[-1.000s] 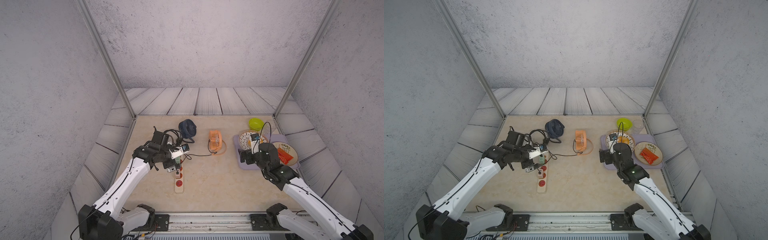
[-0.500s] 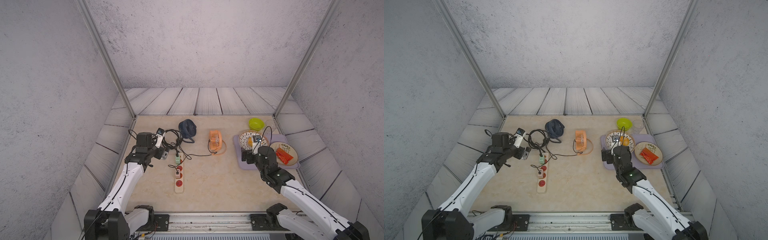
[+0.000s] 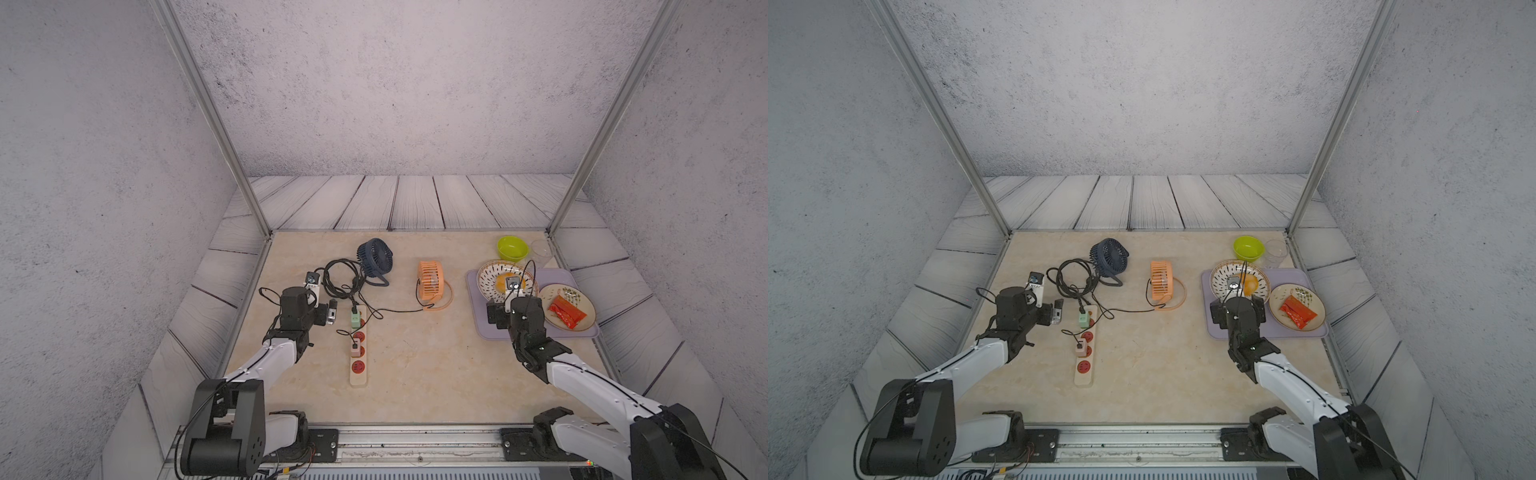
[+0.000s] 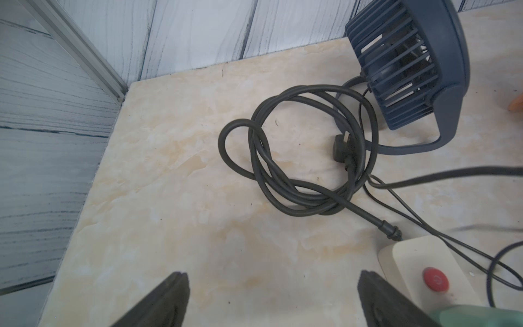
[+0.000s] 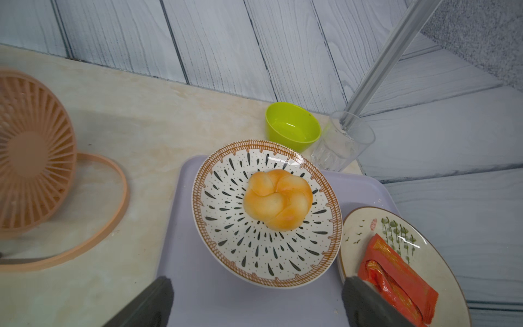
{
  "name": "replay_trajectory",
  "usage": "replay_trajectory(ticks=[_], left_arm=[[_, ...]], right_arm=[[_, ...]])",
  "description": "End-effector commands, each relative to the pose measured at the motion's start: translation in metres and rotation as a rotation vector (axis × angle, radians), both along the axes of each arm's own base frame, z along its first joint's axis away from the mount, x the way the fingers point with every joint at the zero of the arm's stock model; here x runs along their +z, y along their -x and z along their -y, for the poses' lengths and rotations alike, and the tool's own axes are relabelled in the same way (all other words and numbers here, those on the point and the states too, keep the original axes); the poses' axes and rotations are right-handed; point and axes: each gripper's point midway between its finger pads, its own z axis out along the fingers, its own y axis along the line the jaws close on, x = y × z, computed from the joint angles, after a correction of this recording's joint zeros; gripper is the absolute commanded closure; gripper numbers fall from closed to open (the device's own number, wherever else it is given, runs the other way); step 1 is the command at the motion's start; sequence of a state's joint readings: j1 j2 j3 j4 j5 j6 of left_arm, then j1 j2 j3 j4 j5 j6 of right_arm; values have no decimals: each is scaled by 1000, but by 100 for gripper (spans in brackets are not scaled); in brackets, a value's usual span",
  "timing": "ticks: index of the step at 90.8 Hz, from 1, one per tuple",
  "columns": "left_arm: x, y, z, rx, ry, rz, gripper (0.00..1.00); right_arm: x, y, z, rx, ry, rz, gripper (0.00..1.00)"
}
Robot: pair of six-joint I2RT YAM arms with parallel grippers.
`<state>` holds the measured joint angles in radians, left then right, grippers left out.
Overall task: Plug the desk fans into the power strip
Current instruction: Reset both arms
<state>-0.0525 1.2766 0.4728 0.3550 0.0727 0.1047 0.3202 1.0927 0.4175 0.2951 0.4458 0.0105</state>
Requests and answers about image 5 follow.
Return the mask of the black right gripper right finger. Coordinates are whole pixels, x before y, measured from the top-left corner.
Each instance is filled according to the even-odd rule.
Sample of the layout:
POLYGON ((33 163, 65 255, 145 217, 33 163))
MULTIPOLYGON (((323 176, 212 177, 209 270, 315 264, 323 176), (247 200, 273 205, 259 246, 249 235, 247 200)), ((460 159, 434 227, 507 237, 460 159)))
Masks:
POLYGON ((342 300, 349 325, 352 327, 413 326, 359 277, 345 279, 342 300))

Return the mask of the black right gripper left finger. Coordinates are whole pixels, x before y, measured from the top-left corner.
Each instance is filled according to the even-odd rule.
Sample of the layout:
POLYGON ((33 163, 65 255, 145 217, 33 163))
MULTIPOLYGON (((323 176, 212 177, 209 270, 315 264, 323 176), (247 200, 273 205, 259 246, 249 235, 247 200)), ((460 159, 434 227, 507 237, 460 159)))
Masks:
POLYGON ((160 276, 104 326, 167 326, 173 302, 171 279, 160 276))

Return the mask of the orange desk fan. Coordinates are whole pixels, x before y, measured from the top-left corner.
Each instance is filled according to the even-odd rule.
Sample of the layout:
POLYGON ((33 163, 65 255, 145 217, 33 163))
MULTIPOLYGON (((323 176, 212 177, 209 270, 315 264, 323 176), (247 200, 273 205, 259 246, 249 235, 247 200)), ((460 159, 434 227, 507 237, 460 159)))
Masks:
POLYGON ((47 222, 72 189, 79 161, 99 162, 122 179, 117 212, 91 238, 47 258, 3 259, 1 272, 40 271, 73 260, 102 242, 129 206, 124 171, 109 158, 81 153, 72 122, 57 96, 38 79, 1 68, 1 238, 17 237, 47 222))

